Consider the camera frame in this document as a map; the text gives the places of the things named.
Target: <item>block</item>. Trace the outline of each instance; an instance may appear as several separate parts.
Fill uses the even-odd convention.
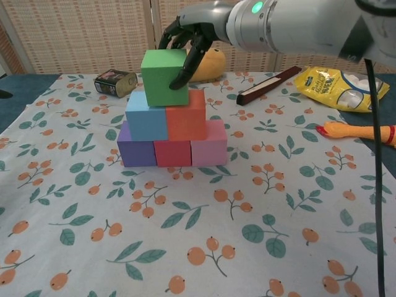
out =
[[[127,121],[124,121],[121,126],[117,145],[125,167],[157,165],[154,143],[152,141],[133,141]]]
[[[188,85],[179,90],[169,88],[183,68],[186,56],[185,49],[151,49],[145,52],[141,73],[149,106],[188,104]]]
[[[165,107],[149,107],[145,92],[131,93],[125,114],[134,141],[168,140]]]
[[[166,123],[168,140],[206,139],[206,109],[203,90],[189,91],[189,104],[186,106],[167,106]]]
[[[227,163],[227,134],[221,119],[206,121],[207,138],[191,141],[193,166],[216,166]]]
[[[155,141],[158,167],[191,166],[190,141]]]

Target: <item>red block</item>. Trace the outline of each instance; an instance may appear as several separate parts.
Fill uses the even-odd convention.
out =
[[[158,167],[191,166],[190,141],[155,141]]]
[[[170,141],[206,139],[204,90],[190,90],[186,106],[167,106],[166,123]]]

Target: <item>floral tablecloth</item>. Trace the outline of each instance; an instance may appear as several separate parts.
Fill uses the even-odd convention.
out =
[[[228,164],[205,168],[123,167],[127,98],[59,77],[0,136],[0,295],[376,296],[374,157],[320,136],[343,120],[293,79],[236,105],[272,75],[190,86],[229,137]],[[388,296],[395,192],[384,168]]]

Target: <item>robot finger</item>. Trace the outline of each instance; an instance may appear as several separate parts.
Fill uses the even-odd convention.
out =
[[[171,48],[183,48],[192,37],[193,34],[190,31],[181,32],[174,38]]]
[[[183,32],[183,29],[180,27],[179,17],[176,18],[163,32],[160,40],[160,44],[158,45],[159,50],[164,50],[168,46],[173,36],[176,36]]]
[[[194,46],[188,53],[183,68],[179,71],[178,76],[170,83],[170,89],[178,90],[188,84],[211,45],[212,42],[208,41],[204,36],[196,36]]]

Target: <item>marshmallow bag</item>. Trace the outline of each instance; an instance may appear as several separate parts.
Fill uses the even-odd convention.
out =
[[[368,77],[327,67],[309,67],[295,79],[296,88],[308,98],[342,111],[371,112]],[[378,100],[389,85],[376,78]]]

